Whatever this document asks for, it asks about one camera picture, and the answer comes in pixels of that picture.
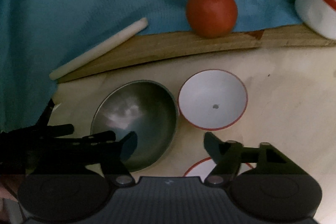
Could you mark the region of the person's left hand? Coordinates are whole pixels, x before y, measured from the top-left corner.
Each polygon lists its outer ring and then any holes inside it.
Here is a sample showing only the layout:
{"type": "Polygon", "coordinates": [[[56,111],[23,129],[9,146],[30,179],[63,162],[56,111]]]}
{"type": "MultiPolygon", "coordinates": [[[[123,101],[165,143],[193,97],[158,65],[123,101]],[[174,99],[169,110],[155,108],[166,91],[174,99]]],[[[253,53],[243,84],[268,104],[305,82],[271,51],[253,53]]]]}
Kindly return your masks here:
{"type": "Polygon", "coordinates": [[[19,184],[15,177],[1,178],[1,198],[17,201],[19,184]]]}

